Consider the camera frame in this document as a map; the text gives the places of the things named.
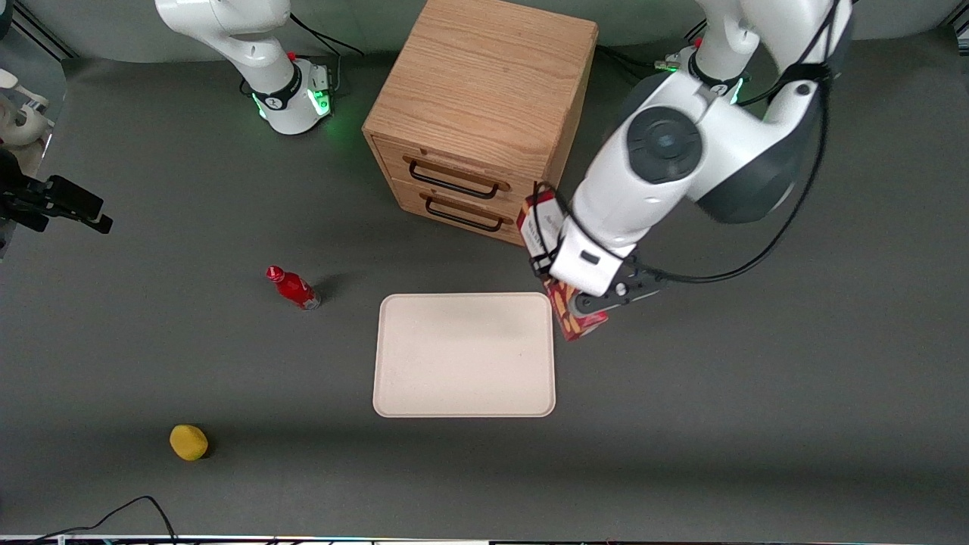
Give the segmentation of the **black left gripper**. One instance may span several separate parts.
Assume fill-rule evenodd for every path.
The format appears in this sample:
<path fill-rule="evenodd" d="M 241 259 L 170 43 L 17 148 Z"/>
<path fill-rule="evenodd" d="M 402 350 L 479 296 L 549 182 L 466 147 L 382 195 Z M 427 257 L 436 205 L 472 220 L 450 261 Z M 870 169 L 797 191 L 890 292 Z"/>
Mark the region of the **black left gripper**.
<path fill-rule="evenodd" d="M 530 266 L 536 277 L 550 276 L 557 252 L 541 253 L 530 256 Z M 611 304 L 632 304 L 634 301 L 647 299 L 658 294 L 667 286 L 661 276 L 644 270 L 620 269 L 610 283 L 609 289 L 602 294 L 601 299 Z"/>

